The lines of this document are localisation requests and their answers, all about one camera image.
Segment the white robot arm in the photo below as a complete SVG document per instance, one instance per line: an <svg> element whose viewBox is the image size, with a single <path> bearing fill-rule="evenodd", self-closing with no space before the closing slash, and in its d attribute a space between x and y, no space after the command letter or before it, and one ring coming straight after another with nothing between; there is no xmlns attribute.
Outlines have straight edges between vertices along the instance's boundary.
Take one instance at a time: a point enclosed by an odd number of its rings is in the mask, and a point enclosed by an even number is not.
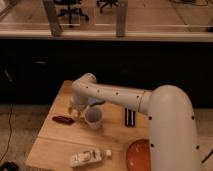
<svg viewBox="0 0 213 171"><path fill-rule="evenodd" d="M149 117L151 171L201 171L194 111L182 89L173 85L154 90L103 85L92 73L76 79L71 89L71 106L78 111L94 97Z"/></svg>

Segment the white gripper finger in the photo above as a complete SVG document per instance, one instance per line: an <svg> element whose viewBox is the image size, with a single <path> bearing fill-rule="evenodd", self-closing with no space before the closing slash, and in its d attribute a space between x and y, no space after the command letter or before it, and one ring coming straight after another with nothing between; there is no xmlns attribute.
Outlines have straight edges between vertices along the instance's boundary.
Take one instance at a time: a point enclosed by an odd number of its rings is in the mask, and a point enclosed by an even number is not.
<svg viewBox="0 0 213 171"><path fill-rule="evenodd" d="M68 107L68 113L72 114L72 112L75 110L75 106L73 106L72 104Z"/></svg>

